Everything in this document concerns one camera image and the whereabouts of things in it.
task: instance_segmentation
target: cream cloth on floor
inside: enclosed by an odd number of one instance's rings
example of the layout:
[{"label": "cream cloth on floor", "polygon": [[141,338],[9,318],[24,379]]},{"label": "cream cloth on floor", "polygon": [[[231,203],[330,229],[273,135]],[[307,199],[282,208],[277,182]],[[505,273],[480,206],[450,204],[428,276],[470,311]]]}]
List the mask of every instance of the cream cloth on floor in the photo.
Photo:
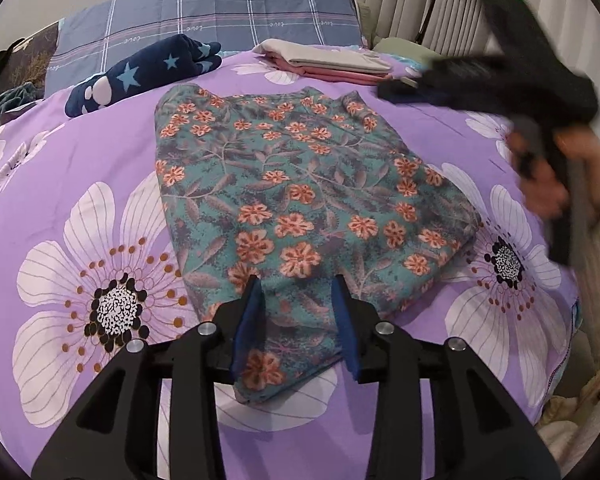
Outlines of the cream cloth on floor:
[{"label": "cream cloth on floor", "polygon": [[283,40],[265,40],[253,47],[256,54],[273,52],[293,66],[313,66],[359,72],[363,74],[387,74],[391,65],[375,52],[355,50],[323,50]]}]

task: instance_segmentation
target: stack of folded clothes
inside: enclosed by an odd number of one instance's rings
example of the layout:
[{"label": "stack of folded clothes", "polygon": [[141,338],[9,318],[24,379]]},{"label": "stack of folded clothes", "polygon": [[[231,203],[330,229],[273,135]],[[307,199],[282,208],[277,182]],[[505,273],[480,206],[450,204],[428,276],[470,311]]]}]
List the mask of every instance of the stack of folded clothes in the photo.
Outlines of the stack of folded clothes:
[{"label": "stack of folded clothes", "polygon": [[372,86],[389,78],[391,65],[375,52],[325,50],[283,40],[265,40],[253,48],[279,69],[322,81]]}]

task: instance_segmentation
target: folded pink cloth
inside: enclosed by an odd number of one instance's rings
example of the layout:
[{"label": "folded pink cloth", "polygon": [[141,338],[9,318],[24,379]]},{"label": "folded pink cloth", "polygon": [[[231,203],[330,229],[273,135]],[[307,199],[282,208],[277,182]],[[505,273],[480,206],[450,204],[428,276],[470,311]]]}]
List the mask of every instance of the folded pink cloth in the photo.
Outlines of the folded pink cloth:
[{"label": "folded pink cloth", "polygon": [[279,70],[292,72],[294,74],[319,79],[321,81],[330,81],[334,83],[353,83],[355,85],[374,86],[383,79],[388,79],[389,74],[372,75],[359,72],[347,72],[346,70],[335,70],[333,68],[319,68],[315,66],[294,66],[286,62],[282,57],[273,52],[267,52],[267,58],[275,63]]}]

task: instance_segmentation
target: silver screw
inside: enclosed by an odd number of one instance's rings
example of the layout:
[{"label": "silver screw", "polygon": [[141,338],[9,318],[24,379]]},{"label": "silver screw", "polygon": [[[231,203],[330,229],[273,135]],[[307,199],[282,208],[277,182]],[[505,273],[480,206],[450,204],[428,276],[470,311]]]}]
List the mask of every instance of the silver screw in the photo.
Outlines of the silver screw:
[{"label": "silver screw", "polygon": [[206,322],[198,325],[198,333],[200,335],[212,335],[218,327],[211,322]]},{"label": "silver screw", "polygon": [[388,321],[381,321],[376,325],[376,332],[380,335],[391,335],[394,333],[395,326],[393,326]]},{"label": "silver screw", "polygon": [[448,342],[449,348],[455,352],[466,350],[466,341],[460,337],[452,337]]},{"label": "silver screw", "polygon": [[126,351],[132,354],[137,354],[144,348],[144,341],[142,339],[132,339],[126,344]]}]

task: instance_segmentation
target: bed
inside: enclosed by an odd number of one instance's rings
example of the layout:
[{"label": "bed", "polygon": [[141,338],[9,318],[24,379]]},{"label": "bed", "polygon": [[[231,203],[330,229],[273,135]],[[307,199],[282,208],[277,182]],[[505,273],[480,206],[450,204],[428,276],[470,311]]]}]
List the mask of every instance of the bed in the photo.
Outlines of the bed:
[{"label": "bed", "polygon": [[[343,40],[340,47],[348,44]],[[404,63],[385,59],[394,73],[406,73]],[[251,52],[226,57],[217,71],[192,82],[219,96],[290,93],[307,86],[331,98],[357,91],[427,171],[453,182],[482,218],[475,243],[416,302],[405,304],[396,322],[424,340],[462,336],[528,418],[538,419],[568,357],[578,323],[577,294],[571,273],[547,260],[541,226],[521,206],[504,143],[506,121],[429,106],[395,107],[369,88],[276,71]],[[55,425],[105,363],[101,345],[84,340],[84,294],[93,294],[89,271],[109,269],[110,251],[116,249],[122,266],[138,272],[147,297],[163,308],[154,325],[148,324],[151,330],[171,320],[163,336],[172,338],[200,321],[175,272],[157,193],[154,108],[167,90],[68,120],[64,104],[70,89],[59,89],[0,127],[0,442],[21,468],[10,465],[14,478],[26,478],[22,470],[30,471]],[[84,221],[93,219],[93,211],[106,219]],[[151,233],[146,238],[145,230]],[[8,236],[14,232],[17,239]],[[145,242],[132,253],[135,239]],[[157,256],[164,268],[173,267],[168,295],[157,285],[162,268],[148,263]],[[491,263],[496,260],[499,270]],[[360,273],[363,278],[365,269]],[[183,307],[189,309],[186,316],[177,314]],[[434,473],[432,411],[426,383],[422,387],[423,478],[428,478]],[[162,478],[168,478],[168,391],[164,384],[158,426]],[[216,386],[228,478],[364,478],[375,395],[374,386],[355,385],[340,364],[255,406]]]}]

